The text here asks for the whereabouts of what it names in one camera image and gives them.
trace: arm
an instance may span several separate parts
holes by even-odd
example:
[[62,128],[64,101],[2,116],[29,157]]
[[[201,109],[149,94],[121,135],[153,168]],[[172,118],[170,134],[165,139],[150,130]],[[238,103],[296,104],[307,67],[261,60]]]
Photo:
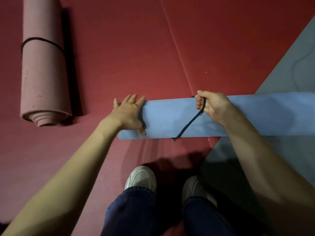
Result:
[[145,102],[127,96],[103,119],[92,135],[65,165],[31,198],[4,236],[71,235],[93,188],[109,147],[122,129],[145,135],[138,113]]
[[280,158],[223,94],[198,91],[196,108],[227,132],[246,178],[281,234],[315,235],[315,189]]

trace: yoga mat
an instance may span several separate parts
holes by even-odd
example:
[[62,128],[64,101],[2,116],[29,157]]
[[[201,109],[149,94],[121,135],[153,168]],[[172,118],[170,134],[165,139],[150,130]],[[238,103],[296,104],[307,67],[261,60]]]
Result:
[[[256,94],[315,92],[315,17],[305,27]],[[276,152],[315,187],[315,136],[266,137]],[[202,164],[198,179],[225,194],[262,222],[266,217],[247,182],[230,139],[223,137]]]
[[72,114],[59,0],[24,0],[23,43],[21,118],[56,125]]
[[[276,93],[264,95],[228,96],[260,134],[315,135],[315,94]],[[120,131],[118,138],[174,138],[199,112],[195,98],[153,100],[145,103],[142,115],[147,135],[136,131]],[[226,136],[224,128],[203,113],[195,119],[181,137]]]

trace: blue yoga mat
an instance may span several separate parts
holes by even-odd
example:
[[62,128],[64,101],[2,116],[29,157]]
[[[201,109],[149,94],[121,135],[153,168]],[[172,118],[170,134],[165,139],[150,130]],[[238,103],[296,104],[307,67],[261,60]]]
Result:
[[[315,94],[310,92],[228,96],[264,136],[315,135]],[[142,108],[146,136],[120,131],[118,138],[174,138],[199,112],[195,98],[147,101]],[[227,136],[224,128],[203,113],[181,137]]]

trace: hand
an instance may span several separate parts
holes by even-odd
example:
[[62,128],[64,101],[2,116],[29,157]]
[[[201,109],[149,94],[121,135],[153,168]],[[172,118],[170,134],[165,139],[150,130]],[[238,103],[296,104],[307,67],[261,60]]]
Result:
[[207,113],[213,121],[226,127],[226,122],[237,116],[243,116],[233,103],[222,93],[213,93],[198,90],[195,95],[196,108],[200,110],[203,106],[203,98],[206,98],[206,106],[204,112]]
[[114,99],[114,109],[105,120],[109,119],[117,123],[119,130],[137,130],[140,135],[145,136],[146,132],[138,119],[138,114],[146,102],[146,98],[143,96],[136,102],[137,97],[137,94],[128,95],[121,104],[117,99]]

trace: pink yoga mat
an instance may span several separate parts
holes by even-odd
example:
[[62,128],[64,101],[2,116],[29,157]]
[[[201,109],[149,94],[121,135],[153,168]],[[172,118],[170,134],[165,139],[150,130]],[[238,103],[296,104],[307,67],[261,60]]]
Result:
[[71,115],[59,0],[24,0],[21,118],[38,127]]

